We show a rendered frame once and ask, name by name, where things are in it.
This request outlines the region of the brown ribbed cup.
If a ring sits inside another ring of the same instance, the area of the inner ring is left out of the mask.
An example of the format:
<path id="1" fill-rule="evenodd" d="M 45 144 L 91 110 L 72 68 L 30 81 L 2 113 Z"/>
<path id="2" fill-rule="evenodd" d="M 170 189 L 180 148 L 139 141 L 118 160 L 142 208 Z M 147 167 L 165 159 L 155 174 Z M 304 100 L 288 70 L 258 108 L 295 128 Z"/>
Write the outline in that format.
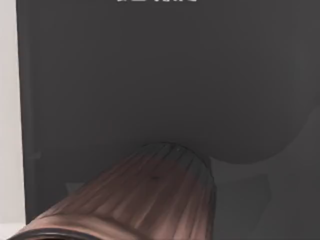
<path id="1" fill-rule="evenodd" d="M 216 189 L 205 157 L 146 144 L 8 240 L 213 240 Z"/>

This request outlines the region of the dark grey board with lettering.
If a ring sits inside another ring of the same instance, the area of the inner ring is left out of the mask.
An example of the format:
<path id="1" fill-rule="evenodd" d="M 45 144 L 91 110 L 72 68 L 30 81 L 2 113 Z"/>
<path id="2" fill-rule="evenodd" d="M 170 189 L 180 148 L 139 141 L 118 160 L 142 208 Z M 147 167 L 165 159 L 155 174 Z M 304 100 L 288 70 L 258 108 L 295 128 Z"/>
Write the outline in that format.
<path id="1" fill-rule="evenodd" d="M 320 240 L 320 0 L 15 1 L 26 225 L 176 143 L 212 240 Z"/>

